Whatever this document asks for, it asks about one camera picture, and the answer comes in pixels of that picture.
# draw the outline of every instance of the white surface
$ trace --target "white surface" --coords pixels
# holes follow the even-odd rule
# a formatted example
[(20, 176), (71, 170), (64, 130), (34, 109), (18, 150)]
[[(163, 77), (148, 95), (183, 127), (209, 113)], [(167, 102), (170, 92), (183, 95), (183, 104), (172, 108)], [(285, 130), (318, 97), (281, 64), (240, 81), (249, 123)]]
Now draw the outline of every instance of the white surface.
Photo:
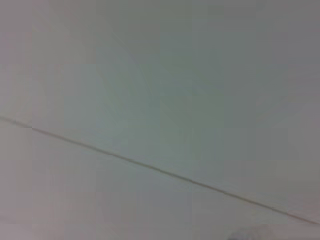
[(320, 222), (319, 1), (31, 2), (0, 115)]
[(2, 121), (0, 151), (1, 216), (43, 240), (224, 240), (239, 228), (297, 223)]
[(235, 232), (229, 240), (320, 240), (320, 226), (311, 224), (261, 225)]
[(1, 240), (40, 240), (17, 224), (0, 223)]

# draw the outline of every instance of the white ceiling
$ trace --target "white ceiling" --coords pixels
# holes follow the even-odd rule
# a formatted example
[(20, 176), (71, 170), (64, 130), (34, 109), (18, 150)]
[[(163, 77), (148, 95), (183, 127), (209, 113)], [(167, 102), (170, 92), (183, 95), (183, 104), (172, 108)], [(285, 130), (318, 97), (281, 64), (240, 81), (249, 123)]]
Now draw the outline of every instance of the white ceiling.
[(252, 225), (302, 223), (3, 121), (0, 152), (2, 240), (226, 240)]
[(319, 1), (30, 1), (2, 116), (320, 222)]

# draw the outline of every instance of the seam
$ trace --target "seam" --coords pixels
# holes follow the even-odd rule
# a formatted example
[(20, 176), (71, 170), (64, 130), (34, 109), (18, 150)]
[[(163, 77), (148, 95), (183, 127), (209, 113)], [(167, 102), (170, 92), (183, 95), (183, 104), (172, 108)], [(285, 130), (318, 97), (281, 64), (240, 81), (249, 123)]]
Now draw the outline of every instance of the seam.
[(267, 204), (260, 203), (258, 201), (254, 201), (254, 200), (248, 199), (246, 197), (242, 197), (242, 196), (237, 195), (237, 194), (233, 194), (231, 192), (228, 192), (228, 191), (223, 190), (223, 189), (219, 189), (217, 187), (212, 187), (210, 185), (207, 185), (207, 184), (192, 180), (192, 179), (184, 177), (184, 176), (180, 176), (178, 174), (175, 174), (175, 173), (160, 169), (160, 168), (152, 166), (152, 165), (148, 165), (148, 164), (136, 161), (136, 160), (128, 158), (128, 157), (121, 156), (121, 155), (116, 154), (116, 153), (109, 152), (107, 150), (100, 149), (100, 148), (95, 147), (95, 146), (91, 146), (90, 144), (79, 142), (79, 141), (76, 141), (76, 140), (73, 140), (73, 139), (70, 139), (70, 138), (67, 138), (67, 137), (64, 137), (64, 136), (60, 136), (60, 135), (55, 134), (55, 133), (51, 133), (51, 132), (48, 132), (48, 131), (45, 131), (45, 130), (41, 130), (39, 128), (32, 127), (32, 126), (30, 126), (30, 125), (28, 125), (26, 123), (19, 122), (17, 120), (14, 120), (14, 119), (11, 119), (11, 118), (8, 118), (8, 117), (0, 116), (0, 121), (9, 123), (9, 124), (12, 124), (12, 125), (15, 125), (15, 126), (18, 126), (20, 128), (31, 129), (32, 131), (35, 131), (37, 133), (46, 135), (46, 136), (51, 137), (51, 138), (59, 139), (59, 140), (62, 140), (64, 142), (67, 142), (67, 143), (70, 143), (70, 144), (73, 144), (73, 145), (76, 145), (76, 146), (80, 146), (80, 147), (86, 148), (88, 150), (92, 150), (94, 152), (97, 152), (97, 153), (101, 153), (101, 154), (104, 154), (104, 155), (107, 155), (107, 156), (113, 156), (113, 157), (116, 157), (118, 159), (122, 159), (124, 161), (127, 161), (127, 162), (129, 162), (131, 164), (143, 167), (145, 169), (149, 169), (149, 170), (155, 171), (157, 173), (161, 173), (163, 175), (166, 175), (168, 177), (171, 177), (171, 178), (174, 178), (174, 179), (179, 179), (181, 181), (190, 183), (192, 185), (200, 186), (202, 188), (209, 189), (209, 190), (212, 190), (214, 192), (224, 194), (224, 195), (229, 196), (231, 198), (238, 199), (240, 201), (259, 206), (261, 208), (270, 210), (270, 211), (278, 213), (278, 214), (285, 215), (285, 216), (290, 217), (290, 218), (294, 218), (294, 219), (302, 221), (302, 222), (306, 222), (306, 223), (313, 224), (313, 225), (320, 225), (320, 222), (309, 220), (307, 218), (304, 218), (304, 217), (301, 217), (301, 216), (297, 216), (295, 214), (289, 213), (289, 212), (284, 211), (284, 210), (279, 210), (279, 209), (277, 209), (275, 207), (272, 207), (272, 206), (269, 206)]

